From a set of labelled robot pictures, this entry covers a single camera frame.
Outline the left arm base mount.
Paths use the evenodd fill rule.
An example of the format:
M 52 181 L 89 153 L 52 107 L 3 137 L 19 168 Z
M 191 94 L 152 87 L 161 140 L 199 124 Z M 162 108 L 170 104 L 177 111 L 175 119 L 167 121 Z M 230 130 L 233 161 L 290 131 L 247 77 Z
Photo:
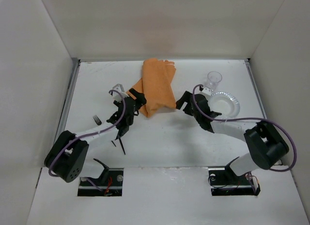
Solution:
M 124 168 L 110 168 L 98 179 L 79 182 L 77 196 L 79 197 L 118 197 L 123 194 Z

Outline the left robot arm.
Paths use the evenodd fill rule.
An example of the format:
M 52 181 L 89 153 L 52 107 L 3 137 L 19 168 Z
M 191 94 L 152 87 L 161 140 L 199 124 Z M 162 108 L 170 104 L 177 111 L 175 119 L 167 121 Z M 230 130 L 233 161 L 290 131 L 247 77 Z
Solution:
M 134 117 L 147 100 L 143 93 L 131 88 L 125 93 L 116 86 L 109 93 L 114 97 L 117 111 L 101 125 L 72 133 L 63 131 L 45 158 L 44 165 L 52 177 L 60 177 L 70 183 L 77 177 L 104 182 L 109 168 L 98 159 L 87 161 L 87 153 L 92 147 L 123 137 L 133 125 Z

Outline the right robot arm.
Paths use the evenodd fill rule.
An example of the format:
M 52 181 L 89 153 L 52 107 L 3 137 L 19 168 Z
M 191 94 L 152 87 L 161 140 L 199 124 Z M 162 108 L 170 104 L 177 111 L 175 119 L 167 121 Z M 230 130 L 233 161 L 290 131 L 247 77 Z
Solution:
M 248 153 L 225 166 L 224 176 L 228 181 L 236 181 L 238 177 L 256 169 L 269 170 L 289 151 L 288 145 L 271 122 L 258 118 L 237 120 L 240 104 L 228 93 L 209 95 L 186 91 L 176 101 L 176 109 L 182 109 L 185 114 L 193 116 L 203 130 L 225 134 L 247 144 Z

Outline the orange cloth placemat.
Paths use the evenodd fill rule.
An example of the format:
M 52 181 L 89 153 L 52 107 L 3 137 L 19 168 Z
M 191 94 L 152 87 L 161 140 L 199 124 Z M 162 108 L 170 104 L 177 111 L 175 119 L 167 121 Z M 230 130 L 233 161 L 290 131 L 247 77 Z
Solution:
M 139 112 L 147 118 L 153 116 L 160 108 L 176 108 L 176 100 L 171 87 L 176 68 L 174 62 L 147 59 L 143 62 L 142 77 L 132 86 L 137 92 L 143 93 L 147 103 Z

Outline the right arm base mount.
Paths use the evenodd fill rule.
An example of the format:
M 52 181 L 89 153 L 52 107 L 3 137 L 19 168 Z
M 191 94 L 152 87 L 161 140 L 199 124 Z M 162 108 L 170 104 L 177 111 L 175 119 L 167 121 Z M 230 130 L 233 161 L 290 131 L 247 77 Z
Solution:
M 208 168 L 208 183 L 212 196 L 258 196 L 259 180 L 252 172 L 236 176 L 225 167 Z

